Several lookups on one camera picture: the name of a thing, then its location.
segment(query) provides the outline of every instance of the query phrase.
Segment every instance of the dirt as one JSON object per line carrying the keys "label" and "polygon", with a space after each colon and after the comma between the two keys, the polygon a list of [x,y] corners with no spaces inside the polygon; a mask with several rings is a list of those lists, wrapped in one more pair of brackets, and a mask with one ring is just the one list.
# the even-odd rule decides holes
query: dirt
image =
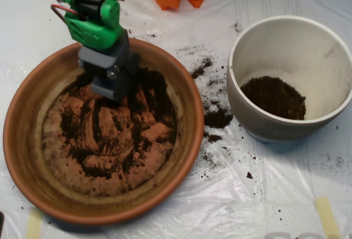
{"label": "dirt", "polygon": [[202,76],[205,73],[204,70],[206,68],[208,68],[212,65],[213,65],[213,61],[211,60],[210,57],[204,58],[201,65],[191,72],[191,77],[194,80],[197,79],[199,76]]}
{"label": "dirt", "polygon": [[48,111],[43,155],[66,187],[89,196],[116,196],[162,169],[176,141],[176,114],[156,71],[140,69],[139,84],[118,103],[93,95],[91,79],[80,75]]}
{"label": "dirt", "polygon": [[209,137],[208,137],[209,143],[214,143],[219,140],[222,140],[222,137],[218,136],[218,135],[209,135]]}
{"label": "dirt", "polygon": [[254,78],[243,85],[241,90],[256,106],[268,113],[286,119],[304,120],[306,97],[280,78]]}
{"label": "dirt", "polygon": [[211,128],[224,128],[233,119],[232,114],[228,114],[226,109],[218,106],[217,111],[212,111],[204,115],[204,124]]}

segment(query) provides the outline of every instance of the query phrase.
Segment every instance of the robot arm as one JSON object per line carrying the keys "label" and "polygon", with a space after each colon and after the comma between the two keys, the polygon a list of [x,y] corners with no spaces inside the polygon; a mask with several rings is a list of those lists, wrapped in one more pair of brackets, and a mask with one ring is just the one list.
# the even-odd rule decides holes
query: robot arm
{"label": "robot arm", "polygon": [[[118,101],[134,83],[140,58],[130,51],[128,33],[120,26],[117,0],[58,0],[52,9],[66,23],[72,39],[81,43],[80,65],[93,76],[94,93]],[[65,16],[56,8],[66,11]]]}

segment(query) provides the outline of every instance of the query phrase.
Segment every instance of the tape strip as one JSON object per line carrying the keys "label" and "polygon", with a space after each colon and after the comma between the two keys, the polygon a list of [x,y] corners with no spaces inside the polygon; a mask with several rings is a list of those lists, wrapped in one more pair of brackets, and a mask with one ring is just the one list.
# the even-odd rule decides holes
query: tape strip
{"label": "tape strip", "polygon": [[43,215],[37,208],[31,209],[27,225],[26,239],[39,239]]}
{"label": "tape strip", "polygon": [[339,227],[334,218],[329,200],[327,197],[321,197],[315,200],[320,222],[324,228],[327,239],[342,239]]}

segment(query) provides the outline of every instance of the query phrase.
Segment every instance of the white plastic sheet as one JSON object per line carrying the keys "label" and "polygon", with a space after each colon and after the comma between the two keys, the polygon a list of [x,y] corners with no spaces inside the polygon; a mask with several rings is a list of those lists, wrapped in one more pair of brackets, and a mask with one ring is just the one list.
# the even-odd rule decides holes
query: white plastic sheet
{"label": "white plastic sheet", "polygon": [[[49,8],[54,1],[0,2],[1,128],[25,76],[50,54],[73,43]],[[205,0],[201,9],[193,9],[182,1],[178,11],[161,11],[153,0],[126,0],[120,22],[132,37],[160,46],[189,71],[211,57],[213,66],[196,84],[210,110],[217,108],[210,101],[229,109],[222,66],[238,32],[268,16],[301,15],[326,24],[351,48],[351,2]],[[217,82],[209,87],[212,80]],[[324,238],[314,199],[327,196],[343,238],[352,238],[351,106],[316,134],[289,144],[256,142],[236,119],[224,129],[206,127],[222,140],[203,140],[190,174],[154,210],[128,223],[93,231],[50,223],[50,217],[44,216],[39,220],[39,237]],[[248,172],[253,179],[246,177]],[[0,211],[5,214],[1,239],[32,238],[27,235],[32,208],[14,185],[1,152]]]}

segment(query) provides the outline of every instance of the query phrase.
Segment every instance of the pot rim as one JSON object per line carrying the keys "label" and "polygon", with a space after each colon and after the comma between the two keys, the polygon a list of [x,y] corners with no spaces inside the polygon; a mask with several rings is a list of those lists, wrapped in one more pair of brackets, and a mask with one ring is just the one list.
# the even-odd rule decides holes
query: pot rim
{"label": "pot rim", "polygon": [[189,156],[185,163],[182,165],[180,171],[176,175],[174,179],[172,179],[167,186],[161,190],[158,194],[156,194],[154,197],[150,198],[148,201],[142,203],[141,205],[138,205],[137,207],[134,207],[132,209],[127,210],[126,212],[122,213],[116,213],[116,214],[110,214],[107,216],[78,216],[75,214],[67,213],[63,210],[60,210],[58,208],[53,208],[50,204],[45,203],[41,200],[39,200],[36,197],[36,193],[31,190],[31,188],[24,183],[18,172],[15,169],[14,162],[12,160],[11,156],[11,150],[10,150],[10,143],[9,143],[9,132],[10,132],[10,127],[14,117],[14,107],[17,104],[20,104],[20,98],[22,95],[23,89],[27,86],[27,84],[32,82],[33,77],[35,74],[43,68],[46,64],[51,62],[54,58],[57,56],[65,53],[68,50],[74,49],[76,47],[79,47],[80,45],[78,43],[72,44],[70,46],[67,46],[65,48],[60,49],[59,51],[55,52],[48,58],[46,58],[44,61],[42,61],[21,83],[20,87],[17,89],[11,103],[9,106],[9,109],[6,114],[5,122],[4,122],[4,130],[3,130],[3,150],[4,150],[4,156],[5,156],[5,162],[7,165],[7,168],[10,172],[10,175],[17,185],[18,189],[20,192],[36,207],[38,207],[41,211],[49,214],[50,216],[53,216],[57,219],[61,219],[64,221],[67,221],[69,223],[75,223],[75,224],[84,224],[84,225],[104,225],[104,224],[112,224],[112,223],[117,223],[121,221],[126,221],[132,218],[135,218],[137,216],[142,215],[143,213],[146,213],[150,209],[154,208],[158,204],[160,204],[162,201],[164,201],[178,186],[179,184],[184,180],[184,178],[187,176],[189,171],[191,170],[194,161],[196,160],[196,157],[198,155],[202,138],[203,138],[203,131],[204,131],[204,113],[203,113],[203,105],[202,105],[202,100],[199,94],[199,91],[194,83],[194,80],[191,78],[190,74],[188,71],[183,67],[183,65],[175,59],[171,54],[168,52],[164,51],[163,49],[150,44],[145,41],[141,40],[136,40],[134,38],[130,38],[130,43],[136,44],[139,46],[147,46],[149,47],[150,50],[154,51],[155,53],[160,53],[163,54],[165,57],[169,58],[170,63],[173,64],[176,68],[179,69],[179,71],[183,74],[183,76],[186,78],[187,83],[191,89],[191,93],[193,95],[193,101],[194,105],[196,108],[196,132],[195,132],[195,139],[191,145],[191,148],[189,149]]}
{"label": "pot rim", "polygon": [[343,47],[343,49],[345,50],[351,68],[352,68],[352,53],[350,51],[350,49],[348,48],[348,46],[346,45],[346,43],[334,32],[332,31],[330,28],[326,27],[325,25],[318,23],[314,20],[308,19],[308,18],[304,18],[301,16],[293,16],[293,15],[279,15],[279,16],[272,16],[269,18],[265,18],[262,19],[258,22],[255,22],[254,24],[250,25],[249,27],[247,27],[243,32],[240,33],[240,35],[237,37],[231,52],[230,52],[230,56],[229,56],[229,63],[228,63],[228,72],[230,73],[231,76],[231,82],[235,85],[236,90],[238,91],[238,93],[241,95],[241,97],[246,101],[246,103],[248,105],[250,105],[252,108],[254,108],[255,110],[257,110],[259,113],[261,113],[263,116],[265,116],[267,119],[272,120],[272,121],[276,121],[276,122],[282,122],[282,123],[286,123],[286,124],[292,124],[292,125],[308,125],[308,124],[316,124],[316,123],[321,123],[323,121],[326,120],[330,120],[332,118],[334,118],[336,115],[338,115],[340,112],[342,112],[343,109],[346,108],[346,106],[349,104],[349,102],[352,99],[352,88],[347,96],[347,98],[345,99],[345,101],[334,111],[332,111],[331,113],[324,115],[320,118],[316,118],[316,119],[311,119],[311,120],[291,120],[291,119],[287,119],[287,118],[281,118],[279,116],[273,115],[271,113],[268,113],[267,111],[264,111],[263,109],[259,108],[258,106],[256,106],[255,104],[253,104],[251,102],[251,100],[249,100],[247,98],[247,96],[242,92],[240,86],[238,85],[236,79],[235,79],[235,75],[233,72],[233,57],[234,57],[234,53],[235,50],[240,42],[240,40],[252,29],[254,29],[256,26],[261,25],[263,23],[269,22],[269,21],[275,21],[275,20],[296,20],[296,21],[302,21],[305,23],[309,23],[311,25],[317,26],[319,27],[322,31],[327,32],[328,34],[330,34],[331,36],[333,36],[336,41]]}

